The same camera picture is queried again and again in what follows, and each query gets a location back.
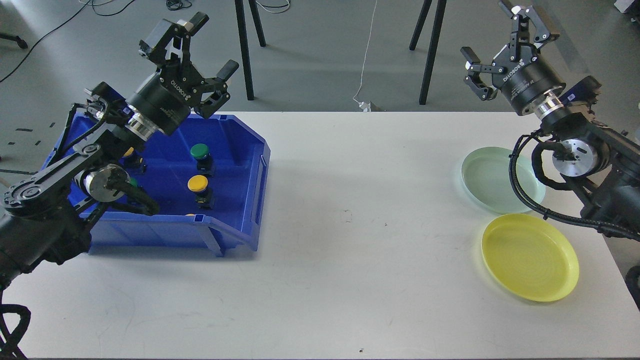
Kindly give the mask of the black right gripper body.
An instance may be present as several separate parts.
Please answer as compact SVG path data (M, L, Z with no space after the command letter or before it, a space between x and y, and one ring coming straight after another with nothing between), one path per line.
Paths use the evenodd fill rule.
M518 116L531 112L530 104L553 91L560 95L566 82L542 57L534 45L523 45L519 55L511 59L510 45L505 44L492 62L503 71L492 75L492 85L500 91Z

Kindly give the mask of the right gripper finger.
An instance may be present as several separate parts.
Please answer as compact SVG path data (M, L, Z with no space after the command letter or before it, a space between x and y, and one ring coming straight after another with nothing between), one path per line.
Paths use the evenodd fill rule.
M509 79L509 64L505 60L503 53L508 47L503 47L494 57L495 64L482 64L478 55L470 47L462 47L461 54L466 59L465 68L467 75L464 83L467 84L473 93L482 101L490 101L496 98L498 91L502 89ZM491 74L494 76L492 85L487 85L481 78L481 74Z
M560 30L542 7L516 6L509 0L499 0L498 5L512 21L507 44L510 59L522 59L526 49L538 55L542 47L560 37Z

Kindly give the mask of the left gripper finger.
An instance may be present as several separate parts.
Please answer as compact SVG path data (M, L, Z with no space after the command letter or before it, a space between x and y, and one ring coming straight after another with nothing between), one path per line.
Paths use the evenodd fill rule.
M210 17L202 12L195 13L188 21L162 19L151 34L139 42L138 53L159 69L169 65L189 66L191 38L209 20Z
M208 119L230 100L227 82L239 67L237 61L229 59L215 77L199 81L193 88L197 95L192 107L195 114Z

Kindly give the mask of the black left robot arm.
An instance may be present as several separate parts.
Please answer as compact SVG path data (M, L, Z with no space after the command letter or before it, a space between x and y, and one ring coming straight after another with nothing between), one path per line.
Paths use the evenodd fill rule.
M190 59L191 38L208 22L205 13L187 21L161 20L139 43L156 65L130 98L102 82L84 105L92 127L54 151L48 166L8 187L1 197L1 289L41 262L58 265L87 252L92 228L108 208L156 215L158 203L130 182L119 164L142 151L156 132L169 136L192 112L212 116L230 98L227 81L239 64L229 60L205 78Z

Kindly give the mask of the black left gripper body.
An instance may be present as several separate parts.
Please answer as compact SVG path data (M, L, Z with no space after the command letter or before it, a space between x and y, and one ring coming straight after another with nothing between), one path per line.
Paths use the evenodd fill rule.
M158 69L126 100L133 111L126 129L138 137L150 137L155 132L172 135L194 113L198 101L194 87L203 79L192 64Z

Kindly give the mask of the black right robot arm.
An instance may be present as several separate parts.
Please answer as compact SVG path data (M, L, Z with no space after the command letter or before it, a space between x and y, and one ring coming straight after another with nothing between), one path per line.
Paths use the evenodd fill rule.
M510 155L509 180L517 198L545 219L595 229L608 238L639 239L639 146L595 118L601 84L592 76L570 89L541 53L559 32L544 9L499 1L510 17L508 43L482 64L470 47L464 82L482 101L498 92L518 116L534 114L541 121L535 132L519 138ZM539 182L556 191L572 191L583 208L579 217L542 206L525 193L516 174L516 161L530 140L532 169Z

